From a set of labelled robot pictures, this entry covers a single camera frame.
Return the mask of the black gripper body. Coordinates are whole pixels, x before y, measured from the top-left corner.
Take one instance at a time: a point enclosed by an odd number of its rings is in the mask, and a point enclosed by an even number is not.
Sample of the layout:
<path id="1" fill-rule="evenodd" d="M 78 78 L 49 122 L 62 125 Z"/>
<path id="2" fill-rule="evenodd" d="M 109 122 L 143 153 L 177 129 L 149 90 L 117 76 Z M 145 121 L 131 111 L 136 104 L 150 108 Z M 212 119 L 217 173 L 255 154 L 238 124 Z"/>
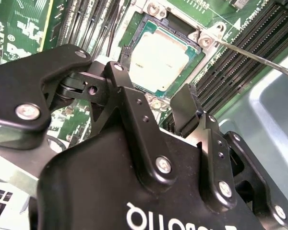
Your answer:
<path id="1" fill-rule="evenodd" d="M 29 205 L 33 230 L 258 230 L 241 198 L 215 213 L 199 193 L 199 150 L 164 134 L 178 170 L 166 192 L 138 181 L 121 129 L 112 129 L 53 158 L 43 170 L 37 204 Z"/>

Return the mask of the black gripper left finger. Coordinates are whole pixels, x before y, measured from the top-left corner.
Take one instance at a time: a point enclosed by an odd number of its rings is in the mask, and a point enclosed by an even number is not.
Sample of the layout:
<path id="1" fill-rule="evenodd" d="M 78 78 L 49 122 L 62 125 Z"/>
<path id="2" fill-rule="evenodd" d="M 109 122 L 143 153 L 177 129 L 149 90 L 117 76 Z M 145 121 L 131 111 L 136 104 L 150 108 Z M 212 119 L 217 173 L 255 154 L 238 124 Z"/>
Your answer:
<path id="1" fill-rule="evenodd" d="M 176 168 L 159 169 L 158 158 L 172 162 L 142 92 L 118 62 L 104 67 L 74 45 L 62 45 L 0 65 L 0 180 L 32 190 L 57 155 L 46 146 L 51 112 L 83 98 L 99 111 L 93 138 L 122 123 L 138 180 L 151 191 L 176 181 Z M 14 167 L 7 175 L 7 167 Z"/>

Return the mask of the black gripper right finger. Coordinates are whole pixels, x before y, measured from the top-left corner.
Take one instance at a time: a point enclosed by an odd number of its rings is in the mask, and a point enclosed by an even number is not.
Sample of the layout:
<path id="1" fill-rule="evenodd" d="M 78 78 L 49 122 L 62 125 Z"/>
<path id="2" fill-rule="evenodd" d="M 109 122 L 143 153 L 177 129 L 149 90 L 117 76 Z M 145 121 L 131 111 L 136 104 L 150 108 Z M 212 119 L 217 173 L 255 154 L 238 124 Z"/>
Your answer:
<path id="1" fill-rule="evenodd" d="M 213 211 L 233 210 L 241 200 L 266 230 L 288 230 L 288 200 L 237 133 L 222 133 L 206 113 L 196 88 L 185 84 L 171 99 L 175 133 L 200 151 L 199 191 Z"/>

